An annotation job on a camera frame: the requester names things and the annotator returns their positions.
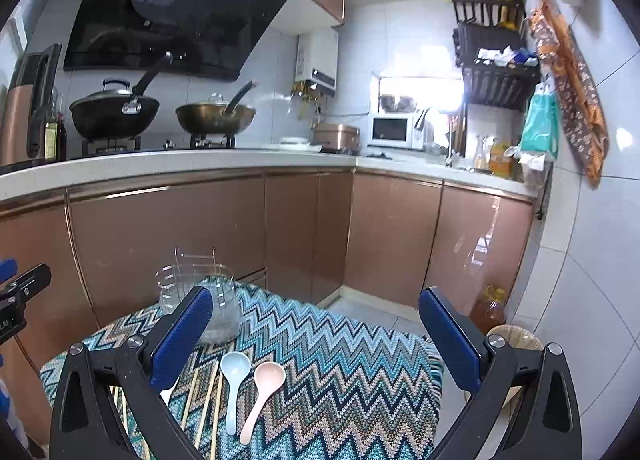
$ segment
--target water heater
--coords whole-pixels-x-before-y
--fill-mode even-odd
[[[296,59],[296,82],[334,97],[338,70],[338,33],[321,28],[301,34]]]

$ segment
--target black range hood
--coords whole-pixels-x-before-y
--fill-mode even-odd
[[[235,81],[287,0],[82,0],[65,70],[145,69],[165,52],[172,72]]]

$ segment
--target blue gripper pad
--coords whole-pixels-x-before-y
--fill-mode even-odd
[[[18,274],[18,264],[13,258],[0,261],[0,284]]]
[[[431,289],[420,294],[418,310],[457,386],[475,395],[481,384],[478,354]]]
[[[210,292],[203,288],[156,349],[149,384],[156,393],[168,390],[184,368],[213,312]]]

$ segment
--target white microwave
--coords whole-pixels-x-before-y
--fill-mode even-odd
[[[416,114],[371,114],[369,116],[369,143],[373,146],[421,150],[424,136],[416,130],[420,117]]]

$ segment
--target white wall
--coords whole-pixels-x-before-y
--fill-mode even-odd
[[[63,44],[56,86],[65,97],[63,109],[66,112],[69,156],[77,156],[81,149],[81,137],[73,125],[69,105],[101,90],[102,81],[107,77],[122,77],[133,85],[143,74],[141,71],[116,69],[63,71],[66,45],[81,2],[49,0],[28,46],[29,51],[37,52],[54,42]],[[252,90],[243,103],[255,106],[257,115],[249,128],[238,136],[239,146],[277,142],[285,135],[309,136],[310,119],[300,119],[300,104],[290,100],[297,43],[297,37],[267,29],[242,68],[240,78],[234,83],[190,75],[159,74],[146,92],[146,95],[160,102],[160,109],[142,135],[143,149],[161,148],[168,138],[176,142],[178,147],[188,147],[189,135],[180,127],[175,109],[181,104],[206,100],[213,92],[220,92],[230,100],[250,79],[259,81],[260,86]]]
[[[611,0],[559,9],[597,84],[610,150],[594,190],[562,139],[546,221],[527,249],[537,257],[522,300],[512,303],[513,321],[564,348],[583,458],[596,460],[640,396],[640,46]]]
[[[451,37],[455,27],[453,6],[446,0],[382,3],[348,10],[345,24],[338,30],[337,91],[326,120],[358,126],[361,141],[368,143],[367,117],[351,116],[369,112],[372,74],[460,77]],[[521,116],[512,110],[472,105],[467,156],[473,157],[476,135],[510,138],[514,123],[521,122]]]

